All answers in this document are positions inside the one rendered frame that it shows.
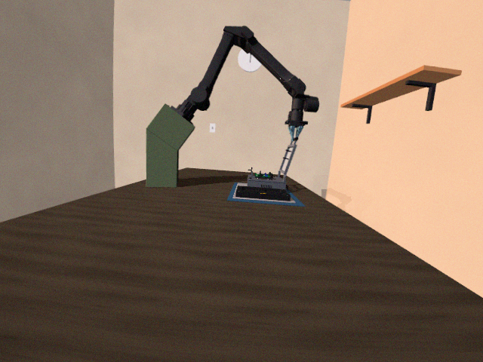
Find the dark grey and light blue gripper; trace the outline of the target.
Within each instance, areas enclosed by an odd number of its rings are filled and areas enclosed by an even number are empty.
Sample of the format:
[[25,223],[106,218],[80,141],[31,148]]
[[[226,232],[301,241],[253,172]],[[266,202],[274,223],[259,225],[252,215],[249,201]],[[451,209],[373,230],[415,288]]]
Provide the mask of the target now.
[[[290,135],[293,134],[293,136],[291,137],[292,142],[294,141],[295,127],[296,127],[296,137],[299,137],[303,129],[303,126],[305,126],[305,124],[308,124],[308,121],[302,121],[302,119],[303,119],[303,110],[301,109],[299,111],[297,111],[297,109],[291,110],[291,120],[287,120],[286,122],[289,127],[288,130],[290,132]],[[291,130],[290,130],[290,127],[291,127]],[[299,133],[298,133],[298,130],[299,130]]]

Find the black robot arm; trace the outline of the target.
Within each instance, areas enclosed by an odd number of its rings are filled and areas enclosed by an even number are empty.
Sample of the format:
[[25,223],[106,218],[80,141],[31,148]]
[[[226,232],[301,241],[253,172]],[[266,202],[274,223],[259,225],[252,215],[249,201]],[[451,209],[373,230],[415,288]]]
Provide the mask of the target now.
[[[233,34],[235,35],[233,36]],[[304,112],[318,111],[318,97],[305,95],[306,85],[280,64],[280,62],[258,42],[254,37],[254,33],[247,26],[224,27],[223,36],[204,78],[199,82],[198,87],[192,89],[191,94],[182,104],[179,104],[177,108],[171,106],[174,111],[184,117],[191,124],[193,124],[191,120],[197,109],[200,111],[207,111],[210,106],[208,98],[211,96],[217,77],[220,74],[223,64],[225,63],[233,45],[240,47],[246,54],[250,53],[254,56],[281,82],[284,88],[292,96],[291,110],[297,109],[297,111],[299,111],[302,109]]]

